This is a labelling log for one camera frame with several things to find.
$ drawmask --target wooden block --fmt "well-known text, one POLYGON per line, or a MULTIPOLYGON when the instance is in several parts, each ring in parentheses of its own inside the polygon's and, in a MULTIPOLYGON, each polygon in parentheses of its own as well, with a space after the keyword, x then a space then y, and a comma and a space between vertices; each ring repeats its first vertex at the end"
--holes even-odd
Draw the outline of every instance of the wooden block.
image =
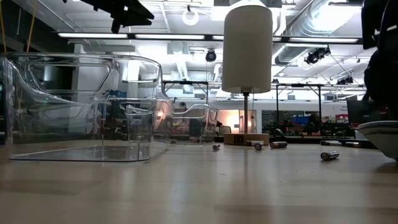
POLYGON ((263 141, 264 145, 269 144, 268 134, 224 134, 225 144, 246 145, 246 141, 263 141))

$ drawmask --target ceiling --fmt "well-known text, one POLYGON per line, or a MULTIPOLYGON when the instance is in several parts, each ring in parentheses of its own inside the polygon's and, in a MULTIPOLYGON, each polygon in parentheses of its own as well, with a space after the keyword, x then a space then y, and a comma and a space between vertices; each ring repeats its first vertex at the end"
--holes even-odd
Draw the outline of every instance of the ceiling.
MULTIPOLYGON (((26 11, 32 12, 34 0, 13 0, 26 11)), ((286 15, 286 23, 289 22, 310 2, 310 0, 288 0, 294 2, 295 7, 283 9, 286 15)), ((199 14, 199 20, 194 26, 189 26, 182 20, 182 14, 187 8, 188 0, 176 2, 141 1, 154 15, 151 26, 126 27, 120 33, 171 33, 171 34, 223 34, 224 21, 212 20, 212 15, 220 13, 218 7, 214 7, 213 0, 195 0, 190 2, 192 9, 199 14)), ((69 0, 66 4, 62 0, 38 0, 37 17, 55 29, 57 32, 110 32, 112 18, 103 11, 95 12, 93 7, 80 2, 69 0)), ((325 25, 336 18, 324 21, 325 25)), ((335 30, 331 36, 337 37, 361 37, 360 12, 354 14, 341 27, 335 30)), ((90 40, 87 44, 92 49, 105 45, 133 45, 143 57, 158 61, 164 74, 169 74, 177 69, 175 58, 167 55, 167 44, 170 41, 154 40, 90 40)), ((205 54, 195 52, 186 57, 188 70, 203 70, 212 72, 216 63, 222 62, 222 42, 189 42, 189 46, 215 49, 217 61, 208 63, 205 54)), ((326 56, 320 62, 309 66, 304 63, 306 54, 302 54, 291 63, 289 67, 273 67, 274 78, 280 83, 332 83, 336 79, 330 79, 345 70, 349 70, 355 80, 355 84, 363 83, 363 72, 374 49, 363 50, 361 45, 330 45, 331 55, 326 56)))

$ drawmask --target wooden table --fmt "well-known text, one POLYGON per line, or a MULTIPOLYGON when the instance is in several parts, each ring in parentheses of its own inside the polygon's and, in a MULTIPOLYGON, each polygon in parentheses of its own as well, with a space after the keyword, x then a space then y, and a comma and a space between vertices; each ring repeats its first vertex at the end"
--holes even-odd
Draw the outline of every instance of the wooden table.
POLYGON ((0 221, 398 223, 398 166, 377 150, 245 149, 173 145, 139 166, 3 160, 0 221), (338 160, 320 160, 334 150, 338 160))

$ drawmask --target clear plastic bin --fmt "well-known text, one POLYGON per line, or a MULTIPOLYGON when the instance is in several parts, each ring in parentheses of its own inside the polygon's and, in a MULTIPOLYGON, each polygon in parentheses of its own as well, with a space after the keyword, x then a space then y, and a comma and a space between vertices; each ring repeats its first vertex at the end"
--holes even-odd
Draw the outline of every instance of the clear plastic bin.
POLYGON ((10 159, 144 161, 170 144, 174 106, 142 57, 5 54, 10 159))
POLYGON ((204 144, 214 141, 217 109, 206 104, 194 104, 181 113, 174 113, 172 142, 204 144))

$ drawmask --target lamp shade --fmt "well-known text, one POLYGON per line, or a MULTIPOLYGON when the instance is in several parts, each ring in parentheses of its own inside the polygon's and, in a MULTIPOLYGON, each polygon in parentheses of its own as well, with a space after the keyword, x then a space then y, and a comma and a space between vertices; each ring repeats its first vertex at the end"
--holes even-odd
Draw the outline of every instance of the lamp shade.
POLYGON ((232 9, 225 18, 222 90, 271 90, 272 13, 265 6, 232 9))

